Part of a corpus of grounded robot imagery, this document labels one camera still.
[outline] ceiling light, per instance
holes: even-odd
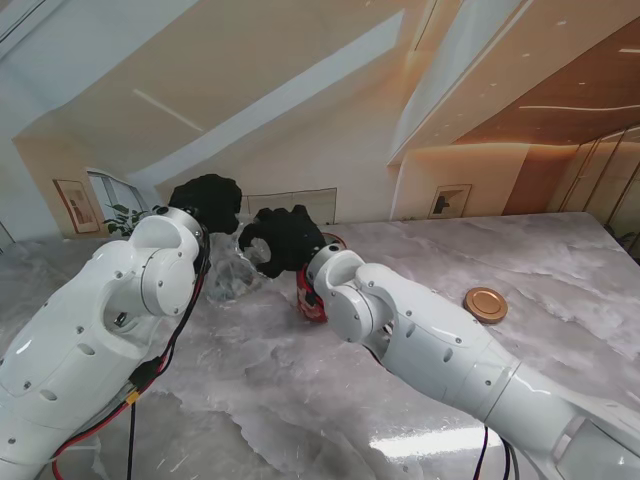
[[[156,100],[151,95],[146,94],[142,90],[138,90],[137,88],[134,88],[133,89],[133,94],[138,96],[138,97],[140,97],[144,101],[149,102],[151,105],[153,105],[154,107],[159,108],[163,112],[168,113],[172,117],[176,118],[178,121],[184,123],[185,125],[188,125],[189,127],[193,128],[194,130],[197,130],[199,132],[204,132],[204,128],[199,126],[197,123],[193,122],[192,120],[189,120],[187,117],[184,117],[184,116],[180,115],[174,109],[172,109],[172,108],[168,107],[167,105],[165,105],[164,103]]]
[[[619,110],[633,110],[640,108],[640,105],[626,105],[624,107],[610,108],[585,108],[585,107],[562,107],[556,105],[527,105],[519,107],[520,110],[570,110],[573,112],[617,112]]]

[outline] ceiling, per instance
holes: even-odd
[[[456,143],[582,144],[640,123],[639,86],[637,18]]]
[[[527,8],[518,12],[517,21],[496,34],[390,164],[402,163],[413,149],[451,145],[459,139],[468,143],[469,132],[640,17],[638,0],[536,0],[523,5]],[[488,135],[480,139],[485,136],[487,140],[479,141],[490,142]],[[530,140],[523,136],[516,142]]]
[[[21,137],[79,141],[125,175],[190,144],[404,10],[408,48],[425,0],[201,0]]]

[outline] black glove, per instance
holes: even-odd
[[[242,190],[235,180],[203,175],[176,187],[169,206],[179,208],[204,224],[209,233],[232,234],[238,228]]]
[[[267,242],[271,250],[271,259],[256,267],[270,278],[276,278],[284,270],[302,270],[326,245],[324,236],[303,205],[296,205],[291,212],[284,208],[260,210],[240,235],[240,248],[245,250],[254,238]]]

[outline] yellow connector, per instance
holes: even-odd
[[[133,405],[134,403],[136,403],[138,401],[138,399],[140,398],[140,394],[138,393],[138,391],[136,390],[135,392],[131,393],[128,397],[127,397],[127,403],[129,405]]]

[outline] cable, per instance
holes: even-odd
[[[129,460],[127,462],[127,480],[133,472],[133,444],[136,437],[136,404],[131,404],[131,423],[129,424]]]
[[[504,447],[504,476],[502,480],[509,480],[509,474],[511,473],[511,450],[509,450],[509,447],[511,445],[502,437],[500,437],[500,440],[502,440],[502,446]]]
[[[138,400],[140,395],[142,395],[151,386],[151,384],[156,379],[158,379],[158,377],[160,377],[164,372],[166,372],[167,369],[169,368],[169,365],[171,364],[171,360],[173,359],[173,354],[175,352],[176,341],[178,340],[178,337],[182,333],[182,330],[184,330],[184,327],[187,324],[189,317],[191,316],[191,313],[193,312],[193,309],[196,305],[198,297],[200,296],[200,292],[202,291],[202,286],[204,285],[204,278],[209,269],[208,268],[209,254],[211,252],[211,242],[209,241],[209,232],[207,231],[207,228],[204,225],[201,225],[200,227],[202,229],[202,234],[203,234],[203,247],[200,249],[200,253],[198,254],[198,258],[196,259],[196,264],[198,265],[198,274],[196,277],[196,284],[193,289],[193,293],[191,294],[191,300],[189,301],[189,304],[187,305],[187,308],[185,309],[184,314],[182,315],[182,319],[180,320],[180,323],[171,334],[171,337],[169,338],[169,341],[167,342],[167,345],[164,351],[162,352],[162,355],[152,360],[149,360],[147,362],[144,362],[140,364],[138,368],[136,368],[136,370],[133,372],[133,374],[129,378],[129,381],[132,381],[132,383],[136,385],[136,390],[134,390],[133,393],[131,393],[125,401],[121,402],[117,407],[115,407],[111,411],[111,413],[109,413],[106,417],[104,417],[102,420],[97,422],[95,425],[69,438],[65,443],[63,443],[58,448],[58,450],[56,450],[56,453],[53,455],[53,462],[51,463],[51,470],[53,471],[53,476],[56,478],[56,480],[64,480],[64,478],[60,474],[60,471],[58,470],[58,458],[60,457],[60,455],[62,455],[62,453],[70,446],[86,439],[87,437],[90,437],[91,435],[95,434],[99,430],[106,427],[109,423],[113,421],[113,419],[115,419],[124,410],[126,410],[128,406],[131,406],[131,415],[132,415],[130,439],[129,439],[130,466],[129,466],[128,475],[130,475],[130,470],[133,465],[133,438],[134,438],[133,432],[135,427],[135,413],[134,413],[135,402]]]
[[[484,454],[487,451],[487,445],[489,444],[489,428],[484,426],[484,443],[482,445],[482,451],[480,452],[480,458],[478,459],[478,464],[476,465],[476,473],[473,475],[473,480],[478,480],[480,478],[480,470],[482,469],[482,462],[484,461]]]
[[[511,452],[511,458],[513,459],[513,475],[516,477],[516,480],[520,480],[520,467],[518,466],[518,456],[516,455],[516,449],[513,448],[513,445],[508,443],[509,451]]]

